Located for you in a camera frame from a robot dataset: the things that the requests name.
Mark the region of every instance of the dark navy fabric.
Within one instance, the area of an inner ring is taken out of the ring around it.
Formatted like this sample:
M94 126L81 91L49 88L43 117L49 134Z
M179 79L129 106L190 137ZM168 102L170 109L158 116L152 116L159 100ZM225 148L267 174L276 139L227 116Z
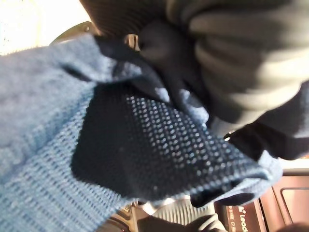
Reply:
M170 96L120 48L86 35L0 58L0 231L94 231L138 198L245 203L280 178L277 159L214 136L193 92Z

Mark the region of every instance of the blue knit fabric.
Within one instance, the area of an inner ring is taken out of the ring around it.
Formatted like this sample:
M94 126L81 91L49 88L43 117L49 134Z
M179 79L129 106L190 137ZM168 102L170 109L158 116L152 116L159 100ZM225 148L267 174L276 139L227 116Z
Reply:
M279 179L267 152L213 136L189 92L173 96L184 113L155 74L119 64L90 35L0 58L0 231L90 232L135 198L244 203Z

